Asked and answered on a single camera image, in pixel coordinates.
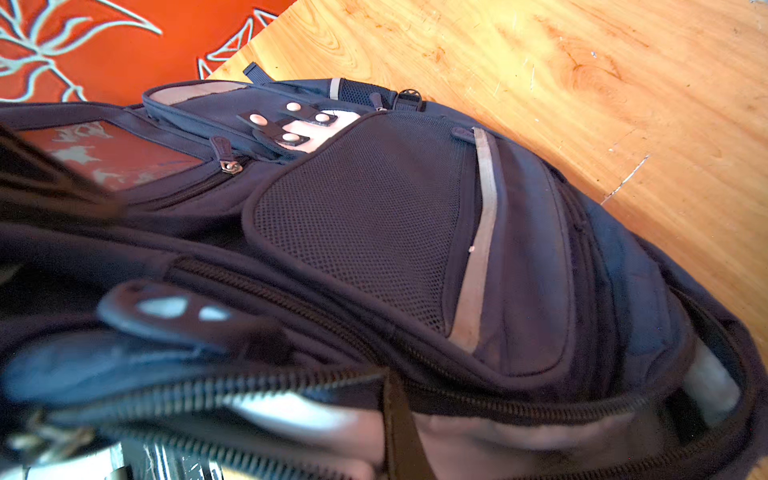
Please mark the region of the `navy blue student backpack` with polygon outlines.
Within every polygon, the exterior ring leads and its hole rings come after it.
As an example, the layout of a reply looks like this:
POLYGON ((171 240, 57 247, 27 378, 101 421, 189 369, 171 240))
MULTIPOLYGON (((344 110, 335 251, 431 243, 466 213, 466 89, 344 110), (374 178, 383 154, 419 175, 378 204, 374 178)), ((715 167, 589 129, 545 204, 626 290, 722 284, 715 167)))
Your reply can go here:
POLYGON ((344 79, 1 108, 5 479, 743 479, 745 325, 512 140, 344 79))

